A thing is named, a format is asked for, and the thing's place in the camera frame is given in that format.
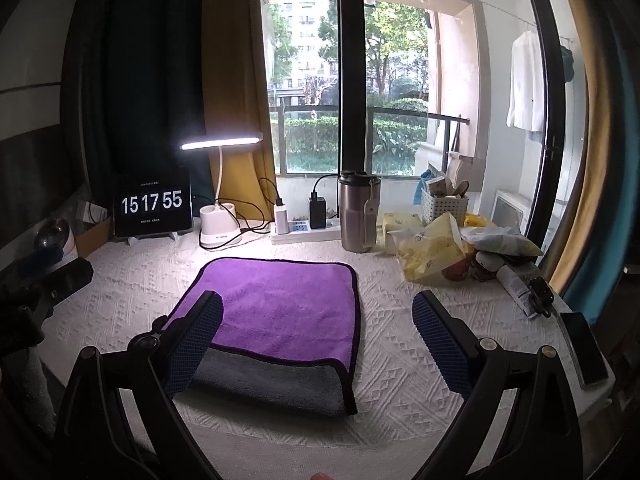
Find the white tablecloth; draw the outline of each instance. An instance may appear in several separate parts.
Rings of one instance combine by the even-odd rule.
[[[412,299],[424,286],[403,280],[396,259],[382,250],[344,251],[340,241],[272,246],[268,236],[246,234],[237,246],[216,252],[198,246],[198,226],[177,241],[110,242],[89,260],[92,283],[59,304],[43,325],[43,362],[66,384],[78,352],[124,350],[136,334],[168,314],[208,261],[221,256],[343,262],[358,275],[362,341],[354,377],[358,414],[341,420],[309,418],[246,406],[199,392],[175,397],[180,414],[204,453],[225,478],[308,479],[325,471],[336,480],[411,478],[430,455],[462,405],[449,391],[414,327]],[[580,389],[558,322],[527,320],[497,282],[444,282],[432,287],[442,304],[477,336],[503,348],[558,350],[585,420],[606,399],[606,384]],[[556,308],[566,309],[558,299]],[[494,426],[474,468],[490,460],[508,418],[514,392],[505,392]],[[146,442],[130,395],[124,395],[134,434]]]

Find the storage basket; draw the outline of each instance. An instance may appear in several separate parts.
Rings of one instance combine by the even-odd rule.
[[[423,189],[422,199],[420,200],[420,218],[425,224],[430,224],[438,216],[448,211],[456,219],[457,224],[462,227],[465,224],[466,206],[468,204],[468,196],[464,198],[437,197],[431,196],[430,193]]]

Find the blue textured gripper pad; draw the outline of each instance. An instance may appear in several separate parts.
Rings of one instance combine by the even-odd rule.
[[[215,292],[167,359],[162,389],[170,399],[186,390],[222,322],[222,298]]]
[[[449,390],[467,400],[474,385],[469,360],[432,307],[431,302],[437,300],[429,294],[431,297],[420,292],[414,297],[412,313],[415,327],[433,356]]]

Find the clothesline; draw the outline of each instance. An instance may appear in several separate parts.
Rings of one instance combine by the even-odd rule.
[[[531,27],[538,28],[538,26],[535,23],[528,22],[527,20],[522,19],[520,16],[517,16],[516,14],[513,14],[513,13],[509,12],[508,10],[501,9],[500,7],[496,7],[495,5],[489,4],[487,2],[483,2],[483,3],[485,5],[488,5],[489,7],[493,7],[494,9],[500,10],[501,12],[504,12],[505,14],[508,14],[508,15],[512,16],[516,20],[520,20],[523,23],[527,23],[527,25],[530,25]],[[566,38],[565,36],[560,36],[560,35],[558,35],[558,36],[562,40],[567,40],[569,43],[573,43],[574,42],[574,40],[572,40],[571,38]]]

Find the black window frame post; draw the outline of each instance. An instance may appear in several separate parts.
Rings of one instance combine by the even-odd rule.
[[[545,141],[526,236],[542,247],[560,183],[566,121],[564,65],[558,25],[550,0],[530,0],[538,26],[545,85]]]
[[[364,0],[337,0],[338,172],[364,171],[366,152],[366,53]]]

